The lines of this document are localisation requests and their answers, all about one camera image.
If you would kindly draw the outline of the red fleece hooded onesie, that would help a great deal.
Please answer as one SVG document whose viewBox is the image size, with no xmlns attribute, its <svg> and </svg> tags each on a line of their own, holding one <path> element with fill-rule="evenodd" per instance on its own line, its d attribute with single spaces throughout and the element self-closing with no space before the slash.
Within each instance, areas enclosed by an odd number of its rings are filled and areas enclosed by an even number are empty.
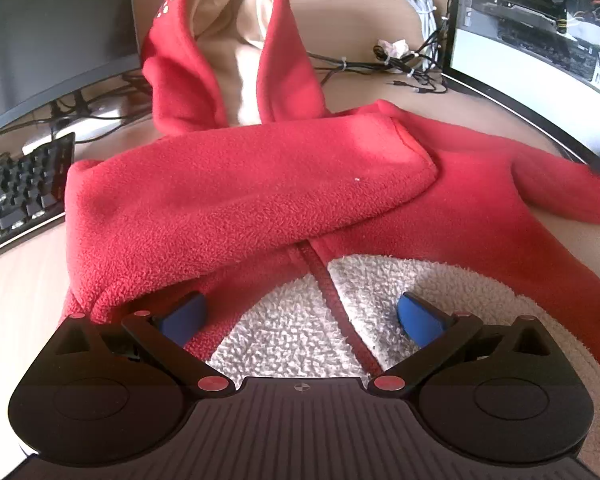
<svg viewBox="0 0 600 480">
<path fill-rule="evenodd" d="M 235 379 L 386 370 L 404 290 L 531 314 L 600 384 L 600 279 L 532 207 L 600 226 L 600 177 L 379 100 L 326 107 L 289 0 L 163 0 L 144 42 L 158 138 L 81 160 L 65 315 L 112 323 L 191 292 L 186 347 Z"/>
</svg>

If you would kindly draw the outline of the black keyboard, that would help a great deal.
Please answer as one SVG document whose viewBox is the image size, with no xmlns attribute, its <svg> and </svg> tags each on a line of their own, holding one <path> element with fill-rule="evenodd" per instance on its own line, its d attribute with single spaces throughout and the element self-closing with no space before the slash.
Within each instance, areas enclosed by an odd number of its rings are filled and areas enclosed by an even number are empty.
<svg viewBox="0 0 600 480">
<path fill-rule="evenodd" d="M 0 158 L 0 253 L 65 218 L 72 133 L 17 159 Z"/>
</svg>

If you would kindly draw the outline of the right monitor showing picture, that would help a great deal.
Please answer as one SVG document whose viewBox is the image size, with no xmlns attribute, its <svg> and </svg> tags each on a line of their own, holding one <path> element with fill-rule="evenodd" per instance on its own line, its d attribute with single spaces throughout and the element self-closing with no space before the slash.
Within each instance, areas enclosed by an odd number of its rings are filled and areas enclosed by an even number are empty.
<svg viewBox="0 0 600 480">
<path fill-rule="evenodd" d="M 451 0 L 443 75 L 600 160 L 600 0 Z"/>
</svg>

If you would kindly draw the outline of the crumpled pink paper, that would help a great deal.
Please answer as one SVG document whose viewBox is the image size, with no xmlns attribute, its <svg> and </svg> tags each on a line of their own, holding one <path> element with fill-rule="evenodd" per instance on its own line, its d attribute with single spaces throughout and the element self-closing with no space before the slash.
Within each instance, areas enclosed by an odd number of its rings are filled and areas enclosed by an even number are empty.
<svg viewBox="0 0 600 480">
<path fill-rule="evenodd" d="M 396 41 L 378 39 L 376 46 L 379 49 L 379 56 L 383 60 L 385 58 L 404 58 L 411 51 L 405 39 Z"/>
</svg>

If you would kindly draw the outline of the left dark monitor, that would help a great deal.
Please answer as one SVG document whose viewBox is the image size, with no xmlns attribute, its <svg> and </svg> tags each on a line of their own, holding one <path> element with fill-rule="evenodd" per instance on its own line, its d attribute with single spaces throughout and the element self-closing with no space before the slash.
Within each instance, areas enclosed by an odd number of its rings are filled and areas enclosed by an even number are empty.
<svg viewBox="0 0 600 480">
<path fill-rule="evenodd" d="M 0 130 L 138 66 L 132 0 L 0 0 Z"/>
</svg>

